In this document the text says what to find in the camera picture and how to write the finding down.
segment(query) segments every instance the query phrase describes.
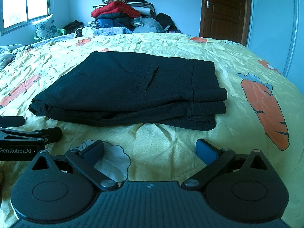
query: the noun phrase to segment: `red jacket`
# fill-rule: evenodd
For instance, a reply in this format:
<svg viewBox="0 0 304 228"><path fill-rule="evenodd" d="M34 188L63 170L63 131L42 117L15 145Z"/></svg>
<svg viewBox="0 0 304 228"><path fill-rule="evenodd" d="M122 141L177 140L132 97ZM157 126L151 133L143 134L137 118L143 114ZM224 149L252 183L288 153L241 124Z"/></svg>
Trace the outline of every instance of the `red jacket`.
<svg viewBox="0 0 304 228"><path fill-rule="evenodd" d="M138 12L134 8L130 7L129 5L121 1L114 1L104 7L99 7L91 13L91 16L93 18L97 18L103 13L120 13L120 12L126 13L128 16L130 16L131 19L138 18L140 16L140 12Z"/></svg>

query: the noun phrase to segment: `door handle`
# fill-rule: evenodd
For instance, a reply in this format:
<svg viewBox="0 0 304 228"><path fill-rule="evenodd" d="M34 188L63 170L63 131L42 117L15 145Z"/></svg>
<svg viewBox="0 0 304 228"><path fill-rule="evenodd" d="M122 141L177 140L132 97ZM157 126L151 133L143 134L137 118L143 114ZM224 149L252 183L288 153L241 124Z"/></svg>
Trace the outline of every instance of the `door handle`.
<svg viewBox="0 0 304 228"><path fill-rule="evenodd" d="M207 8L209 8L210 4L215 5L215 3L212 3L212 2L210 2L210 1L207 0Z"/></svg>

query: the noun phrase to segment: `white pillow with blue flowers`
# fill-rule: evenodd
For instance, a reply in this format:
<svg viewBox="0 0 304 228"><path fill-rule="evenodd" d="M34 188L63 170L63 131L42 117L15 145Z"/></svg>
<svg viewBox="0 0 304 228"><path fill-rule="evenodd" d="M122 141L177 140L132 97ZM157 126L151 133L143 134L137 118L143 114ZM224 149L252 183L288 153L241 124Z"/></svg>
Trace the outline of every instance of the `white pillow with blue flowers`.
<svg viewBox="0 0 304 228"><path fill-rule="evenodd" d="M53 20L53 14L39 21L32 22L32 24L36 29L37 36L41 38L41 40L51 39L61 35Z"/></svg>

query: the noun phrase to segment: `window frame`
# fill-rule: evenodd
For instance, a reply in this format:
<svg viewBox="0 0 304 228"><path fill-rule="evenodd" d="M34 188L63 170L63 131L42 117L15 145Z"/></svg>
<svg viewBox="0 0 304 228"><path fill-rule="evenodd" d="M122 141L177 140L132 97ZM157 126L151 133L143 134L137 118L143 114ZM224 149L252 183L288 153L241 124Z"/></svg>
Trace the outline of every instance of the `window frame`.
<svg viewBox="0 0 304 228"><path fill-rule="evenodd" d="M4 19L3 19L3 0L0 0L0 11L2 11L2 14L0 14L0 35L3 36L5 34L8 34L12 31L15 31L19 28L25 27L27 25L30 25L32 22L37 21L39 19L45 18L51 14L50 11L50 0L47 0L47 14L32 18L29 20L28 11L27 11L27 0L25 0L25 7L26 7L26 21L19 22L17 24L14 24L12 26L9 26L7 28L4 28Z"/></svg>

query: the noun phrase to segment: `yellow bedspread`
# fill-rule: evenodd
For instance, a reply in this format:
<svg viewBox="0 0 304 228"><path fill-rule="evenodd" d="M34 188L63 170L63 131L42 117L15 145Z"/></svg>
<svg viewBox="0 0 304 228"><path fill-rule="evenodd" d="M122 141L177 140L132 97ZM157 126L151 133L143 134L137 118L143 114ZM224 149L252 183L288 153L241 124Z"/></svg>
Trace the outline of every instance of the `yellow bedspread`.
<svg viewBox="0 0 304 228"><path fill-rule="evenodd" d="M38 93L95 50L213 61L219 85L228 92L227 113L216 115L216 128L204 132L149 123L93 127L34 116L28 110ZM24 91L8 103L8 94L30 79L35 81L24 85ZM79 95L85 98L86 93ZM289 191L282 220L292 228L304 226L304 96L270 63L240 44L215 39L190 40L184 34L166 33L49 42L18 53L16 61L0 72L0 104L3 107L0 115L25 117L25 125L14 129L60 127L61 141L47 145L51 155L62 155L72 147L83 148L96 140L107 142L104 161L95 167L119 182L130 179L181 183L205 166L195 154L199 138L217 148L231 148L237 154L260 149ZM6 173L0 227L10 227L17 220L10 192L27 164L0 162Z"/></svg>

